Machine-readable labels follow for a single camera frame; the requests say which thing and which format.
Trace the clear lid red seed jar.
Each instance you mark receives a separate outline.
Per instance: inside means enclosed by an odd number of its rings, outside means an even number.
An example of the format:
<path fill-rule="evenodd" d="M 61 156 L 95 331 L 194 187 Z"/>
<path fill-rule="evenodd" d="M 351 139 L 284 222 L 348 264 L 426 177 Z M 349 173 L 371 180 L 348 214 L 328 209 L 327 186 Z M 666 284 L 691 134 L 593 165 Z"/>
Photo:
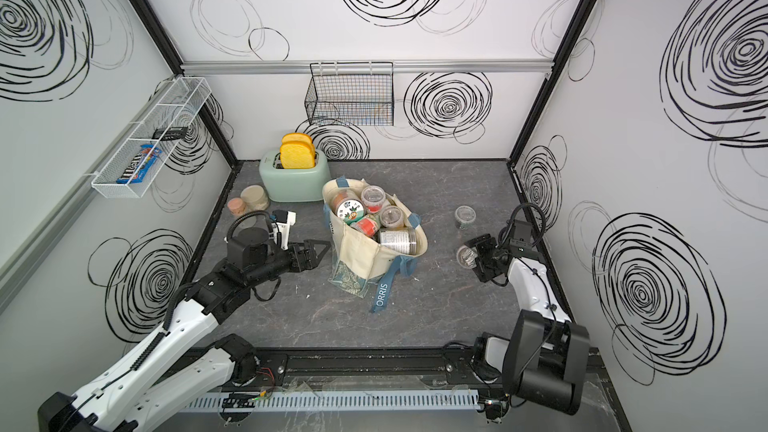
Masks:
<path fill-rule="evenodd" d="M 388 204 L 386 192 L 379 186 L 369 185 L 360 193 L 360 199 L 369 214 L 378 213 Z"/>

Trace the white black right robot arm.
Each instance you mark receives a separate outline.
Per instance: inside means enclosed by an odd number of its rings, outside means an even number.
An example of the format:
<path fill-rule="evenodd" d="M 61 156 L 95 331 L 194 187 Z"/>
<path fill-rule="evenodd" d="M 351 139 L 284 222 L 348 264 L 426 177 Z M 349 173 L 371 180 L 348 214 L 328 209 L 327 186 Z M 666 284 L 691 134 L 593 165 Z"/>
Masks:
<path fill-rule="evenodd" d="M 535 403 L 567 415 L 580 408 L 590 337 L 572 321 L 548 280 L 537 251 L 545 228 L 543 209 L 524 202 L 496 236 L 478 236 L 457 251 L 459 264 L 480 282 L 510 286 L 520 307 L 510 338 L 484 333 L 472 347 L 473 375 L 486 387 L 501 389 L 501 398 L 484 401 L 492 418 L 513 408 L 513 398 L 520 400 L 518 406 Z"/>

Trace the cream canvas bag blue handles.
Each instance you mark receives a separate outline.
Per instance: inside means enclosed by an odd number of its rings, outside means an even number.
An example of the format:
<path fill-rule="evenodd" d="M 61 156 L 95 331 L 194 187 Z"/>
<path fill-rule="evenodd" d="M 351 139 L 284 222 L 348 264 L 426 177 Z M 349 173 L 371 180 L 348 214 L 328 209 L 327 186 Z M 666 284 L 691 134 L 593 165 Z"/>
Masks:
<path fill-rule="evenodd" d="M 421 225 L 420 217 L 411 212 L 395 195 L 386 192 L 388 205 L 395 205 L 405 213 L 404 226 L 414 229 L 417 234 L 416 255 L 403 255 L 379 244 L 378 234 L 369 238 L 344 223 L 331 209 L 333 196 L 341 189 L 349 188 L 360 198 L 362 190 L 372 184 L 364 180 L 340 177 L 327 182 L 322 190 L 325 218 L 333 240 L 334 272 L 331 281 L 338 287 L 360 297 L 365 296 L 372 286 L 376 288 L 371 311 L 386 309 L 392 284 L 396 276 L 409 277 L 417 265 L 417 259 L 428 249 L 428 240 Z"/>

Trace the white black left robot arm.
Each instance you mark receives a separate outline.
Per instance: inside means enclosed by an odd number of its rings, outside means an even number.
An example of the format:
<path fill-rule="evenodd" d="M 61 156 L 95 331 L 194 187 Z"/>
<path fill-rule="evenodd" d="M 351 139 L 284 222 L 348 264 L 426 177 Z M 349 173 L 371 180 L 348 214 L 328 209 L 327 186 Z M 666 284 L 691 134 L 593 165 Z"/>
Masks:
<path fill-rule="evenodd" d="M 263 283 L 274 287 L 288 273 L 317 268 L 331 244 L 290 240 L 290 211 L 255 212 L 264 227 L 229 227 L 227 255 L 203 278 L 180 286 L 159 325 L 113 366 L 74 394 L 57 392 L 38 409 L 42 431 L 153 431 L 210 390 L 228 382 L 246 386 L 264 376 L 266 390 L 277 384 L 253 346 L 230 334 L 209 346 L 186 367 L 171 369 L 199 340 L 240 306 L 258 295 Z"/>

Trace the large radish label seed jar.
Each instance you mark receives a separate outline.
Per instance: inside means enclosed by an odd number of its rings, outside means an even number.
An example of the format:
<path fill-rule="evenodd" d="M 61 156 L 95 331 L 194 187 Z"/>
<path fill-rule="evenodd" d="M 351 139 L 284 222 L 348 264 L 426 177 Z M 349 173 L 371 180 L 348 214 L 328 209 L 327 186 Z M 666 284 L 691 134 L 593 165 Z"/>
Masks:
<path fill-rule="evenodd" d="M 349 188 L 341 189 L 333 196 L 331 209 L 346 224 L 355 223 L 366 215 L 359 196 Z"/>

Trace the yellow strip lid seed jar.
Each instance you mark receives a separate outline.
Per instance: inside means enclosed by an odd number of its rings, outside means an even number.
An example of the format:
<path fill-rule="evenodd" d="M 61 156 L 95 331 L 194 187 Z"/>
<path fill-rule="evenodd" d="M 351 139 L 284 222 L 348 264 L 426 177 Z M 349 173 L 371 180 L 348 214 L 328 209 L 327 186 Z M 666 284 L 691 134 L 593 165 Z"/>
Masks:
<path fill-rule="evenodd" d="M 455 225 L 459 230 L 468 229 L 477 219 L 476 211 L 468 205 L 460 205 L 454 211 Z"/>

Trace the red bee label seed jar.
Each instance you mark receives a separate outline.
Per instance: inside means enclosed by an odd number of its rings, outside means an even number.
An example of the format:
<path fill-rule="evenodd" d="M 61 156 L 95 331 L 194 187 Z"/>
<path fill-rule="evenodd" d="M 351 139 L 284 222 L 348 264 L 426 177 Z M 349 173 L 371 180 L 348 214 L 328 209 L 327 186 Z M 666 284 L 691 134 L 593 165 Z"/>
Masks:
<path fill-rule="evenodd" d="M 376 215 L 367 214 L 360 220 L 351 224 L 351 227 L 369 238 L 373 238 L 381 228 L 381 223 Z"/>

